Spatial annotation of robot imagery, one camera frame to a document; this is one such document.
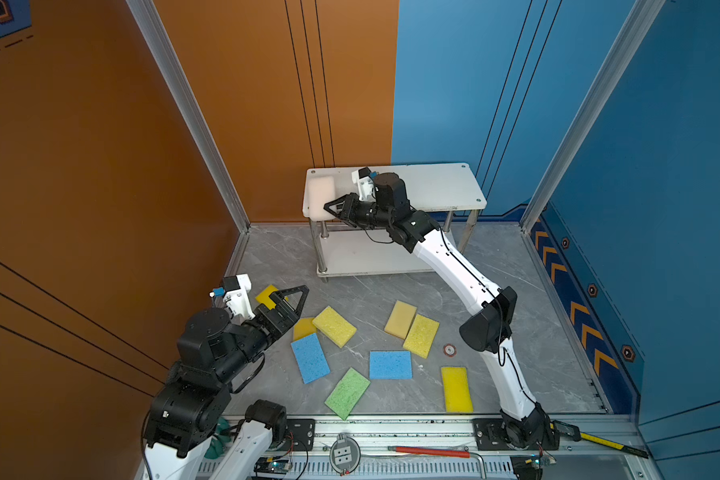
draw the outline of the white sponge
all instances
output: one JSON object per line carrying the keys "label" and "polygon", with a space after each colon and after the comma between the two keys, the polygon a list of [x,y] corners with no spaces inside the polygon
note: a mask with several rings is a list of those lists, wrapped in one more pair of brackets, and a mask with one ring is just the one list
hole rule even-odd
{"label": "white sponge", "polygon": [[307,182],[309,218],[315,222],[333,219],[323,208],[327,202],[336,200],[336,184],[333,177],[310,178]]}

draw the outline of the orange wall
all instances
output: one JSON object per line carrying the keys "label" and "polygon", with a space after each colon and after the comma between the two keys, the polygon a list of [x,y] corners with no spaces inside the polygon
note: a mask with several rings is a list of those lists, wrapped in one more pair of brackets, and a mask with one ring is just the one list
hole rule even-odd
{"label": "orange wall", "polygon": [[0,478],[130,480],[237,232],[125,2],[31,9],[0,39]]}
{"label": "orange wall", "polygon": [[251,221],[304,221],[308,168],[390,164],[398,2],[155,4]]}

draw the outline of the metal bracket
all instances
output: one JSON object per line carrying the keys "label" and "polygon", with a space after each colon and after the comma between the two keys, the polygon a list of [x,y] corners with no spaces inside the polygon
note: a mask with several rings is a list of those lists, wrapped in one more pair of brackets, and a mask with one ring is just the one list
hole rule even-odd
{"label": "metal bracket", "polygon": [[288,433],[293,434],[293,451],[312,451],[315,444],[315,420],[312,418],[288,418]]}
{"label": "metal bracket", "polygon": [[474,440],[478,444],[478,450],[503,451],[511,450],[504,438],[504,420],[501,418],[473,418],[472,429]]}

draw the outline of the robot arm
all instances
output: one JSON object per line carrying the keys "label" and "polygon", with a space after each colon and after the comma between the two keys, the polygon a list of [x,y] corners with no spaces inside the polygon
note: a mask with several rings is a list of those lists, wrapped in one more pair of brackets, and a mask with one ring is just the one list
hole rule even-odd
{"label": "robot arm", "polygon": [[[223,285],[223,291],[213,296],[223,295],[232,316],[243,316],[244,321],[233,323],[230,312],[213,307],[186,323],[177,342],[181,360],[171,368],[145,418],[144,480],[194,479],[231,394],[242,390],[261,371],[264,351],[296,324],[309,292],[305,285],[273,292],[274,309],[259,305],[251,312],[247,276],[225,278]],[[285,298],[295,293],[301,293],[301,298],[294,309]],[[233,389],[232,379],[259,359],[254,373]],[[279,445],[285,433],[285,408],[258,400],[246,411],[214,480],[247,478],[261,454]]]}
{"label": "robot arm", "polygon": [[[357,174],[370,179],[370,169]],[[360,189],[360,181],[353,182]],[[501,289],[480,273],[448,241],[440,225],[428,214],[411,207],[405,183],[394,173],[373,178],[374,202],[347,194],[326,203],[325,210],[342,222],[362,229],[383,228],[390,238],[437,272],[457,293],[471,314],[459,329],[461,338],[485,360],[499,394],[501,415],[510,444],[528,448],[542,442],[555,445],[557,433],[528,389],[514,354],[510,323],[518,296]]]}

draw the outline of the yellow chevron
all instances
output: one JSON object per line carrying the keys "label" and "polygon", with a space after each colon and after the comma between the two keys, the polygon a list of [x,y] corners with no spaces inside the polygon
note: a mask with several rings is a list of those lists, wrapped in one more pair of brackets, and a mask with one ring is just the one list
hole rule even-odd
{"label": "yellow chevron", "polygon": [[600,340],[603,339],[603,336],[600,334],[600,332],[598,332],[597,330],[595,330],[595,329],[592,328],[591,326],[588,326],[588,325],[585,325],[585,324],[582,323],[582,324],[581,324],[581,345],[584,347],[585,350],[586,350],[586,334],[587,334],[587,333],[590,333],[590,334],[592,334],[592,335],[595,335],[595,336],[596,336],[597,338],[599,338]]}
{"label": "yellow chevron", "polygon": [[539,237],[540,237],[540,236],[549,237],[549,234],[548,234],[547,232],[542,232],[541,230],[539,230],[538,232],[536,232],[536,250],[539,249]]}
{"label": "yellow chevron", "polygon": [[550,277],[552,278],[552,283],[554,283],[554,273],[556,270],[560,270],[561,272],[568,271],[568,269],[565,267],[565,265],[556,264],[555,262],[552,262],[552,273],[550,274]]}
{"label": "yellow chevron", "polygon": [[576,311],[586,313],[587,315],[591,315],[591,313],[588,311],[588,309],[584,305],[580,305],[576,302],[570,303],[570,322],[576,325]]}
{"label": "yellow chevron", "polygon": [[546,246],[541,249],[541,251],[544,252],[544,256],[541,259],[541,263],[544,264],[544,266],[547,266],[547,254],[556,254],[557,250],[552,248],[551,246]]}
{"label": "yellow chevron", "polygon": [[619,366],[616,364],[616,360],[610,358],[605,353],[599,351],[598,349],[595,349],[595,373],[597,376],[600,376],[600,360],[605,360],[606,362],[610,363],[615,369],[619,369]]}

